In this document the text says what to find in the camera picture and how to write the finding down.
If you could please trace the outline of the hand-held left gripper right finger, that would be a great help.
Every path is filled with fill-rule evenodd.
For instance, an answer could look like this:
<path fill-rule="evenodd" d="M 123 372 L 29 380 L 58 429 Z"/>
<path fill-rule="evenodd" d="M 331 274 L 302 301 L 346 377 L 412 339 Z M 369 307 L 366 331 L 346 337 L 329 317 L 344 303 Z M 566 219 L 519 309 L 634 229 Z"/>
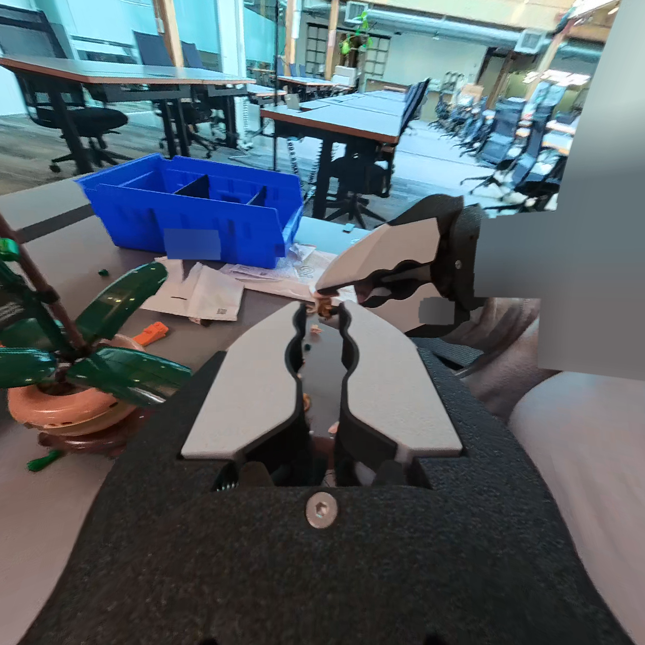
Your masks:
<path fill-rule="evenodd" d="M 462 442 L 417 347 L 354 302 L 338 309 L 346 368 L 336 439 L 354 461 L 457 457 Z"/>

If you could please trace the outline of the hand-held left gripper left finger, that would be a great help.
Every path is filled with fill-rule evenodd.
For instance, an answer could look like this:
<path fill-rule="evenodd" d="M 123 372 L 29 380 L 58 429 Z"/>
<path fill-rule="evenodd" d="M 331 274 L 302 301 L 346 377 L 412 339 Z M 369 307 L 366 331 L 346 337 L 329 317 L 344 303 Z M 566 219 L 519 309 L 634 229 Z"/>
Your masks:
<path fill-rule="evenodd" d="M 186 460 L 239 461 L 283 431 L 308 428 L 299 370 L 306 305 L 291 302 L 224 355 L 182 448 Z"/>

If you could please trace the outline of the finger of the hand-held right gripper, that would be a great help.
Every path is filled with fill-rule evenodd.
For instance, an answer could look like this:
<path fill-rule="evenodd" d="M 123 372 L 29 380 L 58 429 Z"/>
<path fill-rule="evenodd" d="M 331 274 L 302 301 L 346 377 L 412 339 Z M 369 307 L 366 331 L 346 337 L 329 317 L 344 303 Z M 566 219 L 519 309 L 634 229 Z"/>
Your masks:
<path fill-rule="evenodd" d="M 418 308 L 422 300 L 436 296 L 429 282 L 358 282 L 357 300 L 365 308 Z"/>
<path fill-rule="evenodd" d="M 430 297 L 440 292 L 431 282 L 430 265 L 440 243 L 436 217 L 384 224 L 337 256 L 318 279 L 315 297 L 337 296 L 353 287 L 358 297 L 406 297 L 407 289 L 428 288 Z"/>

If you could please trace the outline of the pile of small toy bricks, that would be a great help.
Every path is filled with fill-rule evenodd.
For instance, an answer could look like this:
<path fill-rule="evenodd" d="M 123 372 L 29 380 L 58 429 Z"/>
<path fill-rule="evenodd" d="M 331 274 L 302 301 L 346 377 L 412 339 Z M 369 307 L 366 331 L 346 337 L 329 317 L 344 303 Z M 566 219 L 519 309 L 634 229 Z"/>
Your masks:
<path fill-rule="evenodd" d="M 306 416 L 316 437 L 333 437 L 328 430 L 339 420 L 345 374 L 342 347 L 343 340 L 336 329 L 316 320 L 308 321 L 302 342 L 304 363 L 299 373 L 303 392 L 310 399 Z"/>

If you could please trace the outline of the person's right forearm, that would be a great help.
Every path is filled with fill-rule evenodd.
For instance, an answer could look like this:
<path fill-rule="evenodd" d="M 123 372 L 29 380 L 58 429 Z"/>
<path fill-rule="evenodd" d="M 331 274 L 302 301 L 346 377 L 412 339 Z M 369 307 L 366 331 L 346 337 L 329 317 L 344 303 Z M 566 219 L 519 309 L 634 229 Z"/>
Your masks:
<path fill-rule="evenodd" d="M 538 299 L 489 298 L 445 338 L 482 352 L 462 380 L 502 423 L 508 422 L 520 399 L 549 376 L 537 366 L 540 310 Z"/>

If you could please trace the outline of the office desk with black legs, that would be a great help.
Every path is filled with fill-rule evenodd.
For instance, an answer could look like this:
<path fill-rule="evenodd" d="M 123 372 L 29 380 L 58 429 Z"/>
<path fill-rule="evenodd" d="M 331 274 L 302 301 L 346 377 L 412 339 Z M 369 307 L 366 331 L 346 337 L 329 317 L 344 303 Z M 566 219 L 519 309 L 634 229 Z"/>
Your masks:
<path fill-rule="evenodd" d="M 377 110 L 365 94 L 324 100 L 311 110 L 265 107 L 276 139 L 321 141 L 311 215 L 332 221 L 344 215 L 365 227 L 362 216 L 384 219 L 368 208 L 369 197 L 387 198 L 396 146 L 409 123 L 404 101 Z"/>

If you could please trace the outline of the long office desk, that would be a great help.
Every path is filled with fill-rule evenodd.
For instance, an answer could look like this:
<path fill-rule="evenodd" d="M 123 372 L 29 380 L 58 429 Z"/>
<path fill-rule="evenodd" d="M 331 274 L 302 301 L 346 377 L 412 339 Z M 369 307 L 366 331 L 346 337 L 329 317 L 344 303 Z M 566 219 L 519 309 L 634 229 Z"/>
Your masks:
<path fill-rule="evenodd" d="M 246 85 L 255 80 L 207 69 L 145 66 L 116 62 L 58 59 L 35 56 L 3 56 L 1 66 L 16 76 L 38 79 L 44 85 L 62 134 L 80 173 L 92 171 L 90 158 L 81 143 L 67 104 L 64 84 L 76 83 L 104 93 L 108 103 L 160 101 L 168 153 L 189 157 L 189 143 L 181 100 L 190 98 L 192 88 L 207 89 L 208 95 L 246 95 Z"/>

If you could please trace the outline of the orange brick separator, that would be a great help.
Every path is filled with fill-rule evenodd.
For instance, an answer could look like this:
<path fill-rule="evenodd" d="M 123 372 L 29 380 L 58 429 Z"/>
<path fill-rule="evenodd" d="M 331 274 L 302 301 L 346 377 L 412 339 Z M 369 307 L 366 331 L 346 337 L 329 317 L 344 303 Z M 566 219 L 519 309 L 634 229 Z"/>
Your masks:
<path fill-rule="evenodd" d="M 160 321 L 152 323 L 151 325 L 145 327 L 143 331 L 132 338 L 134 343 L 142 347 L 147 347 L 150 344 L 156 343 L 161 339 L 164 339 L 168 334 L 169 328 Z"/>

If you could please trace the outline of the row of office chairs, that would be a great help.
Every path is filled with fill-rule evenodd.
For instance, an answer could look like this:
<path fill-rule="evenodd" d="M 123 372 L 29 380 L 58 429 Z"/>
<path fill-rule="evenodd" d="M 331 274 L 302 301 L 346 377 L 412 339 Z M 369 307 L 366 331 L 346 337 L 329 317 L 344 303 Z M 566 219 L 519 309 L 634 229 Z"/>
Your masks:
<path fill-rule="evenodd" d="M 501 191 L 500 203 L 487 206 L 488 210 L 543 211 L 560 190 L 566 158 L 543 144 L 553 105 L 542 104 L 531 120 L 528 134 L 521 137 L 518 131 L 525 105 L 515 98 L 499 103 L 493 119 L 480 129 L 479 147 L 469 149 L 488 174 L 466 178 L 460 184 L 479 181 L 468 191 L 468 196 L 492 186 Z"/>

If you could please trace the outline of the toy brick potted plant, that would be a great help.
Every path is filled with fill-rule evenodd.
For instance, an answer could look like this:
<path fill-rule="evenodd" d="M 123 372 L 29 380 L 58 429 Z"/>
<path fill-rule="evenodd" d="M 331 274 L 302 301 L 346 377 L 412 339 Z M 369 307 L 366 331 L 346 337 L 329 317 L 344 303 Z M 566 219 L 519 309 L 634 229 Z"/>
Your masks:
<path fill-rule="evenodd" d="M 126 272 L 72 319 L 17 233 L 1 218 L 1 389 L 39 442 L 92 439 L 165 403 L 191 370 L 119 331 L 168 277 L 157 261 Z"/>

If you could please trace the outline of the blue plastic bin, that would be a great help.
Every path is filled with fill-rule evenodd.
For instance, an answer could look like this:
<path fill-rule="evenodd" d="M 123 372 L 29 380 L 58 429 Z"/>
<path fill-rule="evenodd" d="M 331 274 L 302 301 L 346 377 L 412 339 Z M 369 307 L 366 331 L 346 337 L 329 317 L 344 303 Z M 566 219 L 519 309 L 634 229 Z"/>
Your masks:
<path fill-rule="evenodd" d="M 113 244 L 168 259 L 272 270 L 303 200 L 295 175 L 152 154 L 77 178 Z"/>

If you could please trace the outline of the black tripod pole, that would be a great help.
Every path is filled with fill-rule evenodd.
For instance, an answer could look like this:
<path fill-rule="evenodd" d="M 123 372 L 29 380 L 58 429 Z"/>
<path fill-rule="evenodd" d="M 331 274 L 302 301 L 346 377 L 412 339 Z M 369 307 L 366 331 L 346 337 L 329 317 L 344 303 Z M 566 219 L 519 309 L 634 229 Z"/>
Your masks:
<path fill-rule="evenodd" d="M 273 107 L 278 107 L 278 62 L 280 58 L 279 49 L 279 30 L 280 30 L 280 1 L 275 1 L 273 16 L 275 19 L 275 30 L 273 36 Z M 273 137 L 272 137 L 272 170 L 277 172 L 277 125 L 273 122 Z"/>

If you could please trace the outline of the small green brick piece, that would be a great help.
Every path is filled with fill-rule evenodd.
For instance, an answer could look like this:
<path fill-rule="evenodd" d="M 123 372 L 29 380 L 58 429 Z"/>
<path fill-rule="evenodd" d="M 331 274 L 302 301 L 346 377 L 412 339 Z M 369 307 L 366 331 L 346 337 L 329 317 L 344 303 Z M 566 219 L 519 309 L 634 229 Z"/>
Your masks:
<path fill-rule="evenodd" d="M 61 451 L 59 449 L 51 449 L 45 456 L 29 461 L 26 466 L 27 471 L 32 473 L 42 472 L 45 468 L 55 463 L 64 455 L 64 451 Z"/>

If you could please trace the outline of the green background plant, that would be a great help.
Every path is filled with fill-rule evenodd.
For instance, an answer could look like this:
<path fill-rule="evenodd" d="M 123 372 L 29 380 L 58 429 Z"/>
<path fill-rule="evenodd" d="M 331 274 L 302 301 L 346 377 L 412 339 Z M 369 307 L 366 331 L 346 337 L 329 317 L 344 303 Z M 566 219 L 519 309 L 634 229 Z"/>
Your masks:
<path fill-rule="evenodd" d="M 368 10 L 357 14 L 350 24 L 353 26 L 352 33 L 347 35 L 339 45 L 343 57 L 348 57 L 352 52 L 366 52 L 372 44 Z"/>

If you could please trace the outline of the black office chair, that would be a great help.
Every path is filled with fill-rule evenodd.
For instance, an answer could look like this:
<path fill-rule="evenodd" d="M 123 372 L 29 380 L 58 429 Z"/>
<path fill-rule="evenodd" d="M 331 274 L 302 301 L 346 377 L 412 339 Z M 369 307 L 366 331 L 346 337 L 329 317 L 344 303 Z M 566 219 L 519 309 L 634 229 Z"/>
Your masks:
<path fill-rule="evenodd" d="M 7 5 L 1 5 L 1 52 L 16 57 L 68 58 L 44 12 Z M 79 139 L 88 143 L 85 152 L 93 168 L 132 160 L 110 151 L 104 140 L 106 134 L 116 135 L 118 128 L 127 125 L 128 118 L 119 110 L 88 106 L 82 84 L 58 78 L 46 80 L 27 73 L 18 74 L 17 82 L 30 120 L 50 130 L 61 130 L 61 125 L 47 90 L 52 88 L 60 93 Z"/>

